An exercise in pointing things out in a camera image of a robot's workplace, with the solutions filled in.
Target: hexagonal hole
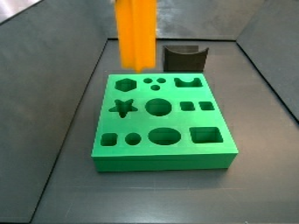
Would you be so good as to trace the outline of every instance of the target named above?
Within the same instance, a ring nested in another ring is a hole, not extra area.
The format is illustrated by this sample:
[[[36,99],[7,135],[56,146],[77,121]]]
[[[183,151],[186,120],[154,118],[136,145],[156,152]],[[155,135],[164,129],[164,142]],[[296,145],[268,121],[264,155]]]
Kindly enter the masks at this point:
[[[131,79],[123,79],[116,82],[116,89],[128,92],[136,88],[136,81]]]

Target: gray surface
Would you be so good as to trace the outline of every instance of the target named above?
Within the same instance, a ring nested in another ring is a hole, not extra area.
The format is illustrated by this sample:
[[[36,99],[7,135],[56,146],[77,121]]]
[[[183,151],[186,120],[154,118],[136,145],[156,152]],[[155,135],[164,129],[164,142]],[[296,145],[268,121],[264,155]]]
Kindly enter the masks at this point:
[[[107,42],[95,1],[43,1],[0,26],[0,221],[29,221],[43,193]]]
[[[89,155],[107,77],[130,72],[108,41],[33,223],[298,222],[299,129],[247,57],[231,42],[158,43],[160,71],[163,45],[210,47],[206,78],[239,148],[232,166],[96,172]]]
[[[0,2],[0,23],[15,16],[41,0],[1,0]]]
[[[268,0],[238,43],[299,120],[299,1]]]
[[[236,39],[264,0],[158,0],[160,39]],[[109,38],[117,37],[113,5],[100,0],[99,17]]]

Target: small circular hole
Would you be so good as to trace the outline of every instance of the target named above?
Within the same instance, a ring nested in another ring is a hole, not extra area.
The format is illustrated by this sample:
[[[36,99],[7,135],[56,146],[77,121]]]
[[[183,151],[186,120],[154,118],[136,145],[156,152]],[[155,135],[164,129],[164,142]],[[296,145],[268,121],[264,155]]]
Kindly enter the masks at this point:
[[[144,83],[151,83],[154,80],[152,79],[144,79]]]
[[[166,79],[164,79],[164,78],[159,78],[156,81],[158,81],[159,83],[166,83]]]
[[[151,86],[151,89],[152,89],[154,91],[156,91],[156,90],[160,89],[160,87],[159,87],[158,85],[152,85],[152,86]]]
[[[144,105],[146,111],[152,116],[166,116],[172,111],[172,104],[164,99],[152,99]]]
[[[130,133],[125,136],[125,143],[130,145],[138,145],[142,141],[142,137],[136,133]]]

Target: black object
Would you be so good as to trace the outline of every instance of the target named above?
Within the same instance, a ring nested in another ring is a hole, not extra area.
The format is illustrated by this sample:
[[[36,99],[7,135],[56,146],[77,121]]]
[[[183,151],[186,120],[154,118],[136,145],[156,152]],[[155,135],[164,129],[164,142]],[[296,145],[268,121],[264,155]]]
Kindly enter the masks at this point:
[[[198,45],[166,45],[163,70],[166,72],[203,72],[210,48],[199,52]]]

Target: star-shaped hole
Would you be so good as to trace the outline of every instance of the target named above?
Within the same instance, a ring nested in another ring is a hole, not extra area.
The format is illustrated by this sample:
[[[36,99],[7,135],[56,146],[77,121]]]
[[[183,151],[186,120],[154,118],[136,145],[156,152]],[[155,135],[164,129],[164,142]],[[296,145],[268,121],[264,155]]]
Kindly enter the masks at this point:
[[[128,101],[120,101],[120,100],[115,100],[116,106],[113,108],[111,108],[108,111],[109,112],[117,112],[119,116],[121,118],[127,117],[127,113],[128,112],[135,112],[138,111],[138,108],[135,108],[132,106],[134,104],[134,100],[128,100]]]

